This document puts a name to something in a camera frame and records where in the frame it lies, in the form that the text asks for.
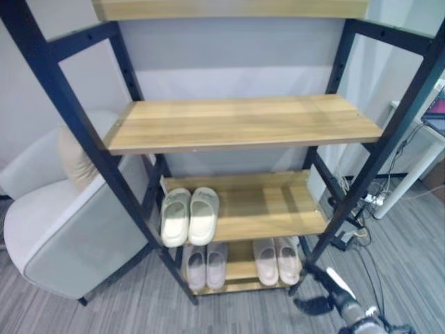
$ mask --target white slipper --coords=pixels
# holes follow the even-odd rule
[[[294,285],[300,279],[301,261],[293,237],[275,238],[280,278],[284,284]]]
[[[166,247],[178,247],[187,240],[191,194],[187,189],[172,190],[162,202],[161,239]]]
[[[225,242],[207,245],[207,286],[210,289],[221,289],[225,282],[225,264],[229,247]]]
[[[206,248],[203,246],[184,246],[182,266],[185,268],[188,287],[199,291],[206,285]]]
[[[273,239],[253,241],[253,254],[261,283],[272,286],[278,283],[278,266]]]
[[[188,240],[192,245],[207,245],[215,235],[220,200],[215,191],[201,187],[195,190],[190,203]]]

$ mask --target white wall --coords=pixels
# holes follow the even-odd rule
[[[366,14],[376,22],[430,35],[436,34],[444,16],[445,1],[442,0],[374,0]],[[360,36],[355,39],[339,93],[382,127],[389,117],[389,103],[401,99],[420,62],[421,57],[416,54]],[[425,138],[416,137],[393,173],[410,170],[429,145]],[[369,156],[360,144],[328,145],[318,151],[335,175],[358,174]],[[381,173],[388,171],[390,160]],[[320,198],[325,187],[314,169],[310,184],[314,197]]]
[[[399,22],[387,22],[396,26],[403,26],[412,31],[428,35],[437,32],[445,16],[445,1],[427,0],[411,1],[410,6],[404,7]],[[422,58],[413,53],[398,48],[391,48],[387,56],[381,75],[370,90],[369,98],[361,110],[377,124],[383,126],[389,118],[389,103],[400,100],[409,86]],[[393,173],[406,173],[419,160],[422,152],[430,145],[428,137],[419,134],[405,149],[405,153],[398,159]],[[368,152],[361,145],[348,145],[347,152],[342,156],[341,174],[356,175],[368,157]],[[392,157],[382,167],[380,173],[386,173]]]
[[[97,23],[90,0],[29,0],[50,39]],[[121,111],[129,96],[108,42],[61,63],[86,109]],[[61,119],[0,21],[0,170]]]
[[[435,13],[427,14],[435,17],[437,6],[443,4],[441,0],[373,0],[368,17],[404,25],[413,1],[434,8]],[[90,0],[29,0],[29,5],[46,38],[97,22]],[[324,93],[342,25],[339,19],[178,19],[122,22],[121,28],[145,98],[178,100]],[[2,168],[55,127],[59,118],[1,23],[0,48]],[[86,109],[119,112],[129,101],[111,54],[103,42],[62,63]],[[382,93],[395,86],[402,91],[407,85],[394,75],[382,76],[389,66],[406,70],[398,61],[389,62],[392,54],[389,46],[357,39],[340,87],[343,96],[374,119],[386,108],[386,99],[394,99],[388,94],[381,101]],[[345,147],[320,148],[332,169]],[[244,173],[300,168],[305,151],[169,154],[168,161],[176,175]],[[316,175],[311,186],[318,197],[323,183]]]
[[[324,93],[343,20],[176,19],[120,26],[145,99],[180,100]],[[306,150],[167,158],[175,175],[266,172],[301,168]]]

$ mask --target wood grain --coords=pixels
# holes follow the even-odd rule
[[[287,286],[281,281],[273,287],[267,287],[260,283],[251,241],[230,242],[226,266],[226,281],[224,287],[218,290],[205,287],[203,290],[196,291],[195,293],[198,295],[221,294],[258,289],[274,289]]]
[[[369,0],[92,0],[97,17],[165,19],[182,17],[354,17]]]
[[[340,95],[133,102],[105,138],[112,154],[376,142],[382,130]]]
[[[251,241],[229,243],[229,256],[226,264],[226,280],[257,278],[257,267]]]
[[[201,291],[194,292],[197,295],[203,294],[226,294],[230,292],[241,292],[241,291],[251,291],[251,290],[262,290],[262,289],[276,289],[278,287],[288,287],[283,282],[279,281],[276,285],[269,287],[262,285],[258,278],[253,278],[249,280],[232,280],[227,281],[224,286],[219,290],[212,290],[205,287]]]
[[[168,189],[190,191],[206,185],[215,189],[220,210],[214,241],[240,241],[289,235],[318,234],[326,224],[307,190],[307,172],[270,175],[231,175],[165,179]],[[257,180],[267,180],[265,187],[245,187]],[[239,188],[230,184],[239,184]]]

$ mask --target chair cushion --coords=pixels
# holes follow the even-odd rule
[[[73,185],[83,191],[97,175],[97,169],[66,125],[58,129],[58,154]]]
[[[111,111],[91,111],[88,117],[100,138],[104,138],[118,118]],[[95,165],[66,125],[58,130],[58,153],[63,169],[79,191],[83,191],[98,174]]]
[[[63,180],[36,189],[10,206],[5,219],[5,243],[21,273],[38,240],[78,195],[73,184]]]

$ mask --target black metal frame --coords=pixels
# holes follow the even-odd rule
[[[159,179],[162,175],[170,175],[163,155],[156,155],[158,161],[149,174],[149,186],[143,203],[148,206],[144,207],[138,202],[119,172],[120,157],[111,156],[105,148],[58,64],[59,61],[108,38],[132,100],[142,100],[143,96],[118,23],[98,24],[62,38],[46,41],[25,0],[0,1],[0,16],[37,80],[77,141],[82,145],[139,230],[145,235],[155,253],[178,281],[187,297],[197,305],[196,296],[182,278],[168,249],[163,247],[156,227],[149,222],[153,202],[159,190]],[[85,299],[79,299],[79,302],[86,304]]]
[[[353,39],[353,36],[357,33],[419,54],[423,57],[423,61],[379,141],[372,146],[364,145],[370,152],[369,158],[352,184],[350,191],[337,203],[334,215],[314,249],[312,251],[309,249],[305,250],[306,263],[308,265],[315,264],[343,222],[348,219],[352,209],[366,192],[369,184],[373,181],[389,155],[394,151],[397,143],[408,130],[417,111],[433,89],[441,73],[445,70],[445,20],[442,22],[436,36],[429,38],[381,24],[347,19],[343,28],[339,50],[337,50],[337,56],[335,57],[327,92],[337,92],[342,75],[341,70],[344,69],[344,64],[353,45],[351,36]],[[333,197],[338,198],[339,194],[336,181],[334,181],[335,178],[317,154],[316,147],[309,149],[305,160],[305,168],[310,168],[312,163],[317,167],[317,171],[327,184],[327,189]],[[290,295],[294,294],[299,288],[305,274],[301,277],[302,279],[290,288]]]
[[[162,259],[188,298],[196,305],[196,296],[181,276],[182,248],[177,249],[177,254],[173,259],[168,249],[163,247],[156,227],[149,222],[155,201],[161,207],[163,198],[159,183],[161,176],[171,176],[165,157],[157,154],[154,166],[146,157],[143,157],[149,175],[149,185],[143,203],[140,205],[118,170],[120,158],[112,157],[104,147],[58,64],[59,61],[79,51],[109,39],[132,100],[143,100],[118,23],[98,24],[46,41],[25,0],[0,1],[0,16],[26,62],[72,133],[104,176],[134,223],[145,235],[154,252]],[[376,144],[362,144],[370,152],[370,156],[346,195],[317,153],[317,147],[308,149],[303,168],[308,169],[312,164],[315,165],[337,203],[334,216],[313,250],[309,249],[307,240],[304,237],[301,238],[302,250],[308,264],[314,264],[319,259],[341,224],[349,219],[351,210],[410,126],[418,108],[445,68],[445,20],[433,38],[373,22],[347,19],[332,66],[326,89],[327,94],[337,92],[357,34],[419,54],[423,57],[423,61],[379,141]],[[300,282],[290,288],[289,294],[293,294],[300,286],[305,277],[304,272],[301,277]],[[79,299],[79,302],[85,304],[86,300]]]

